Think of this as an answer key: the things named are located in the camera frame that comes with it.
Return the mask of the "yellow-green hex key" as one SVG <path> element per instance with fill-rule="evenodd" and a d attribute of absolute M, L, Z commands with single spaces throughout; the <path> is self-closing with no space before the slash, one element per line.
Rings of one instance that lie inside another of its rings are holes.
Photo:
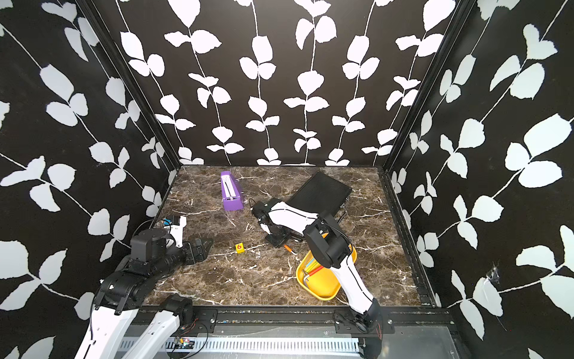
<path fill-rule="evenodd" d="M 318 266 L 318 263 L 313 260 L 306 264 L 303 268 L 303 279 L 306 281 L 309 278 L 310 273 Z"/>

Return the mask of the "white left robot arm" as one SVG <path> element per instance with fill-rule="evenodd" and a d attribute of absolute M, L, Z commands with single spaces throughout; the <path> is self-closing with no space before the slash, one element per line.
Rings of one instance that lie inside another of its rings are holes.
<path fill-rule="evenodd" d="M 182 266 L 206 260 L 211 239 L 177 242 L 167 228 L 140 232 L 131 253 L 100 285 L 91 304 L 89 326 L 77 358 L 114 358 L 132 321 L 156 284 Z M 200 324 L 193 302 L 177 293 L 165 299 L 125 358 L 153 358 L 173 335 L 182 336 Z"/>

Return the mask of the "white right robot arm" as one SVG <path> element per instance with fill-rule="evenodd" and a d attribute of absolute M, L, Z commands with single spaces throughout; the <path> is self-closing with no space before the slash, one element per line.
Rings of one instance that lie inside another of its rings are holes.
<path fill-rule="evenodd" d="M 256 202 L 251 212 L 272 239 L 284 232 L 302 235 L 318 264 L 330 270 L 341 285 L 357 327 L 363 332 L 378 327 L 381 306 L 354 265 L 350 239 L 330 213 L 306 212 L 276 198 Z"/>

